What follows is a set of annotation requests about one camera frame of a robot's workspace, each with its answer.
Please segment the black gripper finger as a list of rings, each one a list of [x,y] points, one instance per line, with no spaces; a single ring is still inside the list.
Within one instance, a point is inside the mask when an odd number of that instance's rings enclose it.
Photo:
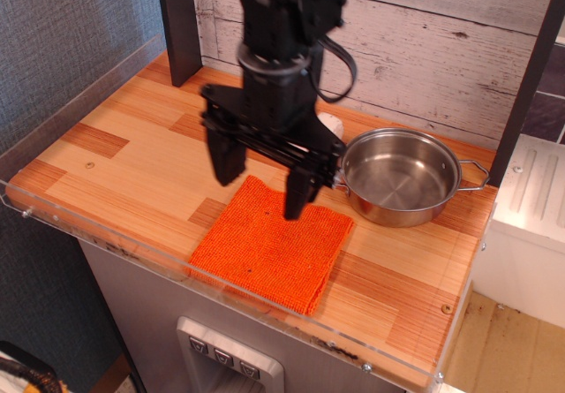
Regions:
[[[305,206],[316,199],[324,181],[324,172],[319,168],[297,166],[291,169],[286,180],[284,218],[298,220]]]
[[[207,128],[207,146],[215,177],[222,186],[245,170],[246,147],[237,140]]]

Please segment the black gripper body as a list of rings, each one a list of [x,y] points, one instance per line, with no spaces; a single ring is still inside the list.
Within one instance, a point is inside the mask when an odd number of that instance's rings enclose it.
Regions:
[[[345,146],[318,119],[315,105],[318,98],[341,98],[320,93],[320,75],[321,66],[312,64],[288,77],[245,70],[241,88],[207,84],[202,124],[289,169],[319,168],[330,187]]]

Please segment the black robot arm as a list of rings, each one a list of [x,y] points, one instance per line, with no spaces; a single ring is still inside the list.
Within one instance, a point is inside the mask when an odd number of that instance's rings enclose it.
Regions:
[[[237,51],[241,88],[206,85],[203,125],[215,176],[222,185],[245,169],[247,150],[289,168],[284,217],[297,220],[322,186],[331,186],[344,143],[318,118],[326,51],[357,74],[352,56],[328,38],[343,24],[345,0],[240,0],[244,38]]]

